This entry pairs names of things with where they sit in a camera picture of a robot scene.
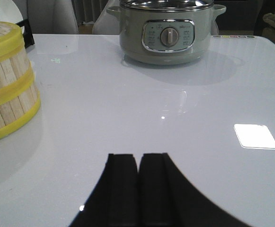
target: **glossy table surface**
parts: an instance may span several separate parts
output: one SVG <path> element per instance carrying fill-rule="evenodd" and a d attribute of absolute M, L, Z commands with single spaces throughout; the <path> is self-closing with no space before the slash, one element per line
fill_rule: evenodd
<path fill-rule="evenodd" d="M 274 44 L 212 37 L 201 59 L 154 66 L 124 56 L 118 36 L 34 38 L 27 52 L 42 104 L 0 140 L 0 226 L 68 226 L 109 153 L 139 165 L 143 153 L 167 152 L 230 214 L 275 227 L 275 144 L 251 131 L 264 125 L 275 140 Z"/>

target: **stainless steel lid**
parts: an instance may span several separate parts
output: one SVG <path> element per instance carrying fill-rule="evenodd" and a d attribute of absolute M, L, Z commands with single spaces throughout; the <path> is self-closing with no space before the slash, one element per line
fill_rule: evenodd
<path fill-rule="evenodd" d="M 211 7 L 214 0 L 121 0 L 123 7 L 157 11 L 198 10 Z"/>

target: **black object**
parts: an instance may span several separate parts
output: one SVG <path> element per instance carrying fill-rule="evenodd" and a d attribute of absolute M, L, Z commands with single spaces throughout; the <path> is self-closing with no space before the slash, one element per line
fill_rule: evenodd
<path fill-rule="evenodd" d="M 23 33 L 23 37 L 24 37 L 24 41 L 25 41 L 25 48 L 27 48 L 31 45 L 34 45 L 35 42 L 34 42 L 34 38 L 33 38 L 33 35 L 32 35 L 32 30 L 31 30 L 29 20 L 24 19 L 24 20 L 22 20 L 22 21 L 20 21 L 16 24 L 20 27 L 25 28 L 24 33 Z"/>
<path fill-rule="evenodd" d="M 133 155 L 109 154 L 92 194 L 70 227 L 138 226 L 137 166 Z"/>
<path fill-rule="evenodd" d="M 167 153 L 109 154 L 99 182 L 70 227 L 250 227 L 202 195 Z"/>
<path fill-rule="evenodd" d="M 257 19 L 258 0 L 214 0 L 227 7 L 216 19 L 218 29 L 253 31 Z"/>

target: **white bowl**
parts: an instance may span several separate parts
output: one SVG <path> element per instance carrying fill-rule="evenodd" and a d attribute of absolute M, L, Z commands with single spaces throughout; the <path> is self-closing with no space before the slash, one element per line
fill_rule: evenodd
<path fill-rule="evenodd" d="M 16 24 L 22 20 L 23 16 L 12 0 L 0 0 L 0 21 Z"/>

